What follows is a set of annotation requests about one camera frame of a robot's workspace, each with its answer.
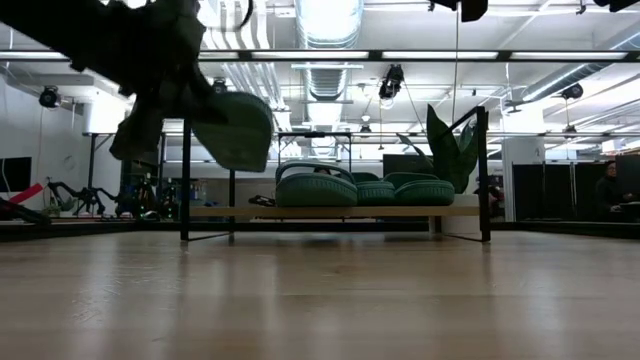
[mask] screen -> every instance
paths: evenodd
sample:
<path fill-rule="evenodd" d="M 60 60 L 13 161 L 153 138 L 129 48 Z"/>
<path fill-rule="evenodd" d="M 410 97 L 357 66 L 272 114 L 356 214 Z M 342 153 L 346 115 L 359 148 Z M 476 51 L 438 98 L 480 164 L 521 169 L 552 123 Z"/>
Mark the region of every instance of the screen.
<path fill-rule="evenodd" d="M 616 156 L 618 186 L 624 194 L 640 194 L 640 155 Z"/>
<path fill-rule="evenodd" d="M 31 158 L 0 159 L 0 169 L 4 164 L 4 176 L 0 174 L 0 192 L 21 192 L 31 186 Z"/>
<path fill-rule="evenodd" d="M 429 173 L 420 155 L 384 154 L 382 165 L 385 176 L 394 172 Z"/>

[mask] person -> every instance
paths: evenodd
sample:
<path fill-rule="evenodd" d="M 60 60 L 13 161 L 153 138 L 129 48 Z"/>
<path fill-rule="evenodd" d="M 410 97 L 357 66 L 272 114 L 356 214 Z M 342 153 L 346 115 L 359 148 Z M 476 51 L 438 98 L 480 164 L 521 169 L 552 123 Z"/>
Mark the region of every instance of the person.
<path fill-rule="evenodd" d="M 601 221 L 626 221 L 620 204 L 632 201 L 633 194 L 623 194 L 616 182 L 616 162 L 605 163 L 605 175 L 596 183 L 596 202 Z"/>

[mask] bench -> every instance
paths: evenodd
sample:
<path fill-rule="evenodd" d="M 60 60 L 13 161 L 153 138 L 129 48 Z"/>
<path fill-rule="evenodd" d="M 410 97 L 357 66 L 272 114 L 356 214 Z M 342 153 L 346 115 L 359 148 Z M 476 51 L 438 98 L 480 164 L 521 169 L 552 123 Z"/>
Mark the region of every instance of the bench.
<path fill-rule="evenodd" d="M 451 206 L 372 206 L 372 207 L 192 207 L 191 216 L 197 217 L 253 217 L 271 220 L 284 219 L 375 219 L 391 217 L 428 217 L 430 233 L 454 235 L 480 233 L 480 207 Z M 442 226 L 437 226 L 437 219 Z"/>

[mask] black panel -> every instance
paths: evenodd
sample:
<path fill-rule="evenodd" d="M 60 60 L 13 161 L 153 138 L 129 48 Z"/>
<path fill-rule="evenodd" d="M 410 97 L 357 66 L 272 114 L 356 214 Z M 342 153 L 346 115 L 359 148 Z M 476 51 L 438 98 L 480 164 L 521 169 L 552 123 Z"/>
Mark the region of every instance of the black panel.
<path fill-rule="evenodd" d="M 513 165 L 513 188 L 516 221 L 541 218 L 544 209 L 542 165 Z"/>
<path fill-rule="evenodd" d="M 596 183 L 605 173 L 604 164 L 576 164 L 576 210 L 578 220 L 593 221 L 598 217 Z"/>
<path fill-rule="evenodd" d="M 429 173 L 419 155 L 384 154 L 382 165 L 385 176 L 394 172 Z"/>
<path fill-rule="evenodd" d="M 0 169 L 4 164 L 4 176 L 7 178 L 9 188 L 0 175 L 0 192 L 21 192 L 31 186 L 31 158 L 0 159 Z"/>
<path fill-rule="evenodd" d="M 543 218 L 572 220 L 571 165 L 546 165 L 544 168 Z"/>
<path fill-rule="evenodd" d="M 616 172 L 623 194 L 640 194 L 640 155 L 616 156 Z"/>

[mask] cable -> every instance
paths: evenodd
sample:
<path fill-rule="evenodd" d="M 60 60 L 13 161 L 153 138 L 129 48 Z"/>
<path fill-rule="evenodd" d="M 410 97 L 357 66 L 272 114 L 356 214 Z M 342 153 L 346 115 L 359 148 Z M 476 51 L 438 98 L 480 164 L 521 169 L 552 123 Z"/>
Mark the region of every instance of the cable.
<path fill-rule="evenodd" d="M 409 91 L 409 86 L 406 81 L 402 81 L 404 83 L 405 89 L 407 89 L 407 95 L 409 95 L 409 101 L 411 102 L 411 106 L 413 107 L 413 112 L 416 114 L 416 119 L 418 119 L 418 123 L 420 124 L 420 128 L 422 128 L 422 132 L 427 133 L 426 128 L 422 124 L 422 120 L 420 120 L 420 115 L 418 114 L 418 109 L 416 109 L 416 105 L 413 103 L 413 98 L 411 97 L 411 92 Z"/>
<path fill-rule="evenodd" d="M 238 32 L 249 23 L 251 16 L 253 16 L 253 0 L 249 0 L 249 4 L 247 4 L 247 14 L 244 16 L 240 25 L 235 25 L 231 28 L 227 28 L 226 26 L 210 26 L 209 28 L 220 32 Z"/>
<path fill-rule="evenodd" d="M 458 91 L 458 50 L 460 49 L 460 8 L 456 10 L 456 63 L 453 70 L 453 109 L 451 123 L 456 122 L 456 94 Z"/>
<path fill-rule="evenodd" d="M 44 108 L 40 107 L 40 133 L 38 134 L 38 156 L 36 157 L 36 182 L 40 181 L 40 155 L 42 155 L 42 123 L 44 119 Z"/>

